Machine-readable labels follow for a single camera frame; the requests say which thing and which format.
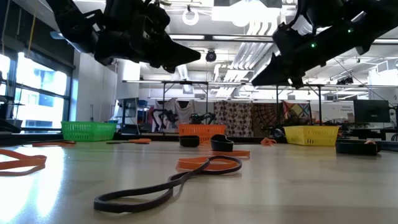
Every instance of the orange plastic basket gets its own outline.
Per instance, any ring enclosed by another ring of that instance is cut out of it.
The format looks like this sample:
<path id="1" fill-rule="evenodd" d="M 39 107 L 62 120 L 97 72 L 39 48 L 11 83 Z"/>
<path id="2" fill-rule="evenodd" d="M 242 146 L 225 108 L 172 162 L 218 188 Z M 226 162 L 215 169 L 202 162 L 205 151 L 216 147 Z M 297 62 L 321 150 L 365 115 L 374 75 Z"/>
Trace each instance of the orange plastic basket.
<path id="1" fill-rule="evenodd" d="M 200 144 L 209 142 L 215 134 L 224 134 L 223 124 L 180 124 L 178 131 L 180 136 L 199 136 Z"/>

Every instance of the table surface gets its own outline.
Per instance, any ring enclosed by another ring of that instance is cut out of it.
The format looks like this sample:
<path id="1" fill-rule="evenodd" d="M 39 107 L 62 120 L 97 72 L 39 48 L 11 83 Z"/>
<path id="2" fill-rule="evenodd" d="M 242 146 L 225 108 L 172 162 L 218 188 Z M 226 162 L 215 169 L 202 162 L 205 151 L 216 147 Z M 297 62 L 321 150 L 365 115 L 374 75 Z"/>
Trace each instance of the table surface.
<path id="1" fill-rule="evenodd" d="M 136 214 L 93 210 L 103 193 L 163 183 L 180 157 L 208 147 L 78 143 L 9 148 L 48 156 L 46 168 L 0 177 L 0 223 L 397 223 L 398 154 L 337 156 L 333 147 L 236 145 L 250 160 L 235 175 L 190 179 L 165 205 Z M 160 194 L 139 197 L 139 200 Z"/>

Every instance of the black rubber band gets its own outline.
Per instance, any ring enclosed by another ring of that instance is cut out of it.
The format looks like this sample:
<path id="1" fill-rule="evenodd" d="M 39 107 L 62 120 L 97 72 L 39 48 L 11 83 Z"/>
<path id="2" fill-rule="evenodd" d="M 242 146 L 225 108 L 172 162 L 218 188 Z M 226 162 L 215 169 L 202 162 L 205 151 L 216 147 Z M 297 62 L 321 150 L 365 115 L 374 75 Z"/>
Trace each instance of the black rubber band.
<path id="1" fill-rule="evenodd" d="M 215 159 L 226 159 L 229 161 L 237 162 L 238 165 L 231 169 L 225 170 L 205 170 L 206 167 L 210 165 L 210 161 Z M 191 178 L 194 175 L 205 174 L 205 175 L 221 175 L 221 174 L 229 174 L 231 172 L 236 172 L 242 168 L 242 161 L 240 159 L 229 157 L 229 156 L 213 156 L 207 159 L 203 165 L 199 168 L 192 170 L 190 172 L 182 172 L 179 174 L 175 174 L 167 180 L 164 184 L 154 185 L 150 187 L 143 187 L 139 189 L 130 189 L 130 190 L 120 190 L 117 192 L 111 192 L 108 194 L 103 194 L 94 199 L 94 209 L 102 212 L 112 212 L 112 213 L 122 213 L 122 212 L 143 212 L 145 210 L 149 210 L 155 207 L 158 207 L 165 203 L 168 199 L 173 196 L 173 188 L 182 185 L 185 181 Z M 166 193 L 157 197 L 149 202 L 144 202 L 140 204 L 123 204 L 123 203 L 115 203 L 109 202 L 110 200 L 115 200 L 122 197 L 131 197 L 138 195 L 146 195 L 154 192 L 160 192 L 163 190 L 168 190 Z"/>

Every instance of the patterned fabric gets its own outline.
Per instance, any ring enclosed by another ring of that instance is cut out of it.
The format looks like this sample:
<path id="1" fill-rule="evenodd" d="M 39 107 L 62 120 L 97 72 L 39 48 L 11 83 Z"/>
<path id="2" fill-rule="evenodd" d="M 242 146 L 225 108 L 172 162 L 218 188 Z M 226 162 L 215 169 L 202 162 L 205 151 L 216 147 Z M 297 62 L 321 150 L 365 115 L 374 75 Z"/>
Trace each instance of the patterned fabric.
<path id="1" fill-rule="evenodd" d="M 310 103 L 288 103 L 283 101 L 283 106 L 284 119 L 289 119 L 291 116 L 296 115 L 299 118 L 310 118 Z"/>
<path id="2" fill-rule="evenodd" d="M 216 102 L 214 123 L 225 124 L 228 137 L 252 137 L 251 108 L 250 103 Z"/>
<path id="3" fill-rule="evenodd" d="M 267 129 L 276 125 L 277 106 L 282 111 L 281 104 L 276 103 L 254 103 L 252 106 L 252 122 L 254 137 L 268 137 L 271 131 Z"/>

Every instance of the green plastic basket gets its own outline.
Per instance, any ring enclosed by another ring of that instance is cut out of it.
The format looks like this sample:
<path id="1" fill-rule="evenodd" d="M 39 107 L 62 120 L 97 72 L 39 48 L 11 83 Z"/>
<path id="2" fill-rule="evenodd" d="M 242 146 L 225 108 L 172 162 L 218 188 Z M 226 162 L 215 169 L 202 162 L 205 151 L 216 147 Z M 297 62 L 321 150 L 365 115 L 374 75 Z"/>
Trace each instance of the green plastic basket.
<path id="1" fill-rule="evenodd" d="M 68 141 L 107 141 L 112 140 L 116 124 L 100 122 L 63 121 L 62 133 Z"/>

